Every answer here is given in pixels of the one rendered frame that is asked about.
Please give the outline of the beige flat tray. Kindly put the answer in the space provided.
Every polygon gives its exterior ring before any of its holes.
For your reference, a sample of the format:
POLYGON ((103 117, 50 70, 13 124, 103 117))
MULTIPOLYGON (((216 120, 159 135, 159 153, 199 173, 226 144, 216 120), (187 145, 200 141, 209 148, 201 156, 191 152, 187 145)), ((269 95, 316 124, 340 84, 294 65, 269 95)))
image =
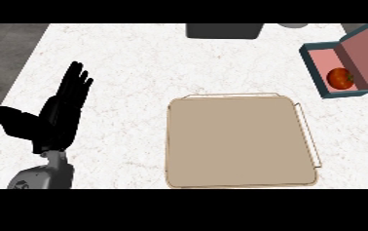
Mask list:
POLYGON ((304 186, 321 160, 300 104, 279 95, 185 96, 166 111, 165 179, 173 188, 304 186))

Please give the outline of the red tomato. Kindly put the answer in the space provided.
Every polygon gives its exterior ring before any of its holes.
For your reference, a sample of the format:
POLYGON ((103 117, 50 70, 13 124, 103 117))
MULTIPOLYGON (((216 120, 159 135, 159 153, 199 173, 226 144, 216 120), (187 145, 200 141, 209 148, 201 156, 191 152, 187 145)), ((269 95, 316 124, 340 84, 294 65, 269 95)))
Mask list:
POLYGON ((353 86, 353 75, 349 70, 341 67, 330 71, 327 80, 330 86, 337 90, 346 90, 353 86))

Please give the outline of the dark grey appliance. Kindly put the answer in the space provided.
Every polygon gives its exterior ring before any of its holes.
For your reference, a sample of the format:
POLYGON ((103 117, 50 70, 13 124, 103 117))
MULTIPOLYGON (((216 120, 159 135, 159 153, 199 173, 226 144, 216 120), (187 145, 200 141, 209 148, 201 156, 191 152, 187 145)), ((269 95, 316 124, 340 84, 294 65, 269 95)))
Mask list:
POLYGON ((185 34, 199 39, 256 39, 262 27, 260 23, 187 23, 185 34))

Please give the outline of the teal box with pink inside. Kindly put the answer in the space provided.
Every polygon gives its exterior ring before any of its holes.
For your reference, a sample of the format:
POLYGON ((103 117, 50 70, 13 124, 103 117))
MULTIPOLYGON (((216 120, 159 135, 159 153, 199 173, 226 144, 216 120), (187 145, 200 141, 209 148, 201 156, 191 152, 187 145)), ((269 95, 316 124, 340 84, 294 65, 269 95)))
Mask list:
POLYGON ((368 94, 368 23, 352 30, 337 41, 306 43, 299 49, 321 98, 363 96, 368 94), (347 89, 328 83, 328 73, 344 68, 353 77, 347 89))

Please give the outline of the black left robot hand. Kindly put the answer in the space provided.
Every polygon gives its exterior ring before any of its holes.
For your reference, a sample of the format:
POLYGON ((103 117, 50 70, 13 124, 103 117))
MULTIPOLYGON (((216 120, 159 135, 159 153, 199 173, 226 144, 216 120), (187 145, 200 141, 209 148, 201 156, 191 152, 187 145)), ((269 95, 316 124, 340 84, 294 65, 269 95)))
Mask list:
POLYGON ((38 115, 0 106, 0 126, 4 133, 31 141, 32 153, 65 151, 70 146, 93 78, 79 62, 72 62, 56 92, 48 98, 38 115))

